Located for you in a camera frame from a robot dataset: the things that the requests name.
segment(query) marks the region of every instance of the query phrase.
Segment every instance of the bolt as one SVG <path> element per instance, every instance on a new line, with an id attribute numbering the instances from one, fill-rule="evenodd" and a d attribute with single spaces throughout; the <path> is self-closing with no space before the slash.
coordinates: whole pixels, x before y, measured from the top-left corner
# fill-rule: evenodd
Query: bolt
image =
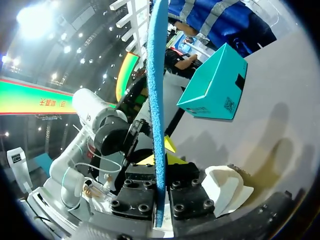
<path id="1" fill-rule="evenodd" d="M 140 211 L 140 213 L 147 213 L 150 211 L 150 207 L 146 204 L 140 204 L 138 206 L 138 210 Z"/>
<path id="2" fill-rule="evenodd" d="M 132 180 L 127 179 L 127 180 L 124 181 L 124 186 L 130 187 L 131 185 L 132 185 Z"/>
<path id="3" fill-rule="evenodd" d="M 144 181 L 143 186 L 145 187 L 145 189 L 150 189 L 152 187 L 152 182 Z"/>
<path id="4" fill-rule="evenodd" d="M 111 207 L 117 208 L 120 206 L 120 202 L 118 200 L 112 200 L 111 201 Z"/>
<path id="5" fill-rule="evenodd" d="M 198 186 L 199 184 L 200 184 L 199 179 L 193 179 L 193 180 L 191 181 L 191 185 L 192 185 L 193 187 Z"/>
<path id="6" fill-rule="evenodd" d="M 172 183 L 172 187 L 173 187 L 174 189 L 180 187 L 180 185 L 181 185 L 181 182 L 180 182 L 180 181 L 174 181 L 174 182 Z"/>
<path id="7" fill-rule="evenodd" d="M 208 200 L 205 200 L 204 202 L 203 202 L 203 208 L 204 209 L 211 209 L 211 208 L 213 208 L 215 206 L 215 202 L 214 201 L 212 201 L 211 199 L 208 199 Z"/>
<path id="8" fill-rule="evenodd" d="M 180 214 L 185 210 L 185 206 L 183 204 L 176 204 L 173 207 L 174 213 Z"/>

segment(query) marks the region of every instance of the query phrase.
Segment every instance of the teal box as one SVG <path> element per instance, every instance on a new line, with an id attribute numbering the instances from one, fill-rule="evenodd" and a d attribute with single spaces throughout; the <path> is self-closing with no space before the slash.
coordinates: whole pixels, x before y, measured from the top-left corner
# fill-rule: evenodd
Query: teal box
<path id="1" fill-rule="evenodd" d="M 247 61 L 225 43 L 195 71 L 177 106 L 195 117 L 232 120 L 247 67 Z"/>

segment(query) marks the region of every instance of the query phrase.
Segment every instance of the blue sponge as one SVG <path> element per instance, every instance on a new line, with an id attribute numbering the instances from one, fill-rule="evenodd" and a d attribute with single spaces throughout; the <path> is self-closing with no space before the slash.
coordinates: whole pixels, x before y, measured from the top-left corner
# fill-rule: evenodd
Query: blue sponge
<path id="1" fill-rule="evenodd" d="M 147 39 L 147 86 L 152 121 L 157 205 L 155 226 L 161 227 L 166 197 L 164 141 L 164 62 L 168 29 L 168 0 L 157 0 L 149 23 Z"/>

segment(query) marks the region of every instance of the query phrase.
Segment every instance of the metal workbench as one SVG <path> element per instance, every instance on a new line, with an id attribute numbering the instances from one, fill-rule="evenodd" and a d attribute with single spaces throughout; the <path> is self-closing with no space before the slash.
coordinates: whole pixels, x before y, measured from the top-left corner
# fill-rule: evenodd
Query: metal workbench
<path id="1" fill-rule="evenodd" d="M 275 191 L 307 192 L 320 161 L 320 64 L 307 34 L 289 34 L 246 60 L 234 119 L 185 112 L 171 136 L 176 155 L 202 169 L 234 164 L 251 175 L 244 181 L 255 190 L 235 218 Z"/>

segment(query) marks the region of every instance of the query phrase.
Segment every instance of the qr code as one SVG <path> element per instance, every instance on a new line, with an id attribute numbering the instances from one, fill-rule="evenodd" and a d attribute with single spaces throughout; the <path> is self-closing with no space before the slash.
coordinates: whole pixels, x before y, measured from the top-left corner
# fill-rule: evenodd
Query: qr code
<path id="1" fill-rule="evenodd" d="M 226 98 L 224 103 L 224 108 L 227 109 L 231 114 L 234 111 L 235 102 L 232 101 L 229 97 Z"/>

